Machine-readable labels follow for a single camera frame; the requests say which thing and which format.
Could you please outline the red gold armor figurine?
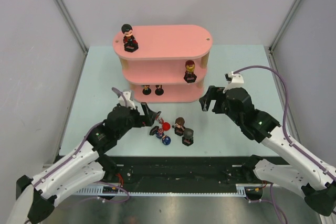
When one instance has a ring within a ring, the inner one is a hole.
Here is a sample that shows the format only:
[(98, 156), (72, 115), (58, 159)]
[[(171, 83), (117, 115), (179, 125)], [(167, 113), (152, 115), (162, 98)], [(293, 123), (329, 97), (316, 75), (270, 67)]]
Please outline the red gold armor figurine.
[(194, 73), (194, 70), (195, 70), (195, 62), (193, 60), (186, 61), (184, 80), (187, 83), (194, 83), (196, 81), (197, 76)]

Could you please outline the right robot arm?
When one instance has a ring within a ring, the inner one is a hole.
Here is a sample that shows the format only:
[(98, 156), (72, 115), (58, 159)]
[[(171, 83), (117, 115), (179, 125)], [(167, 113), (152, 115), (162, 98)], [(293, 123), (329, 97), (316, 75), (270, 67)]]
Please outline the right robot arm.
[(252, 103), (244, 88), (226, 90), (210, 86), (199, 99), (203, 111), (227, 115), (250, 140), (256, 141), (282, 157), (290, 169), (257, 157), (249, 158), (246, 168), (260, 180), (275, 183), (302, 197), (315, 212), (330, 216), (335, 211), (335, 167), (316, 157), (293, 137), (269, 113)]

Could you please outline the dark-haired red-suit figurine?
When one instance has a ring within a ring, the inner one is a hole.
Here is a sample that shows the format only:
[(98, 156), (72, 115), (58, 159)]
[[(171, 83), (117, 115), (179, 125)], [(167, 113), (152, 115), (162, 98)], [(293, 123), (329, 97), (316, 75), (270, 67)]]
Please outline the dark-haired red-suit figurine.
[(133, 28), (130, 24), (123, 24), (121, 27), (123, 33), (123, 44), (126, 52), (135, 52), (139, 48), (139, 44), (133, 35)]

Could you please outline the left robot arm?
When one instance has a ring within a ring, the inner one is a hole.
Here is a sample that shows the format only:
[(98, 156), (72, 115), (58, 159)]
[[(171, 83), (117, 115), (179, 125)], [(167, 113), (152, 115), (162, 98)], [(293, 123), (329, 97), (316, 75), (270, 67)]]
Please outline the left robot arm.
[(152, 126), (160, 112), (142, 102), (137, 108), (118, 104), (102, 122), (95, 124), (69, 154), (43, 172), (16, 182), (16, 202), (7, 223), (40, 223), (78, 190), (114, 176), (116, 163), (106, 153), (132, 128)]

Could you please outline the grey masked bat figurine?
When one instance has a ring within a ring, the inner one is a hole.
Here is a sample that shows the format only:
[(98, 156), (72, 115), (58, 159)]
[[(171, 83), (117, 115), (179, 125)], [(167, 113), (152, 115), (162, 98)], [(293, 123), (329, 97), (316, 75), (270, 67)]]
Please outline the grey masked bat figurine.
[(182, 136), (182, 144), (191, 146), (194, 144), (194, 131), (190, 128), (185, 128)]

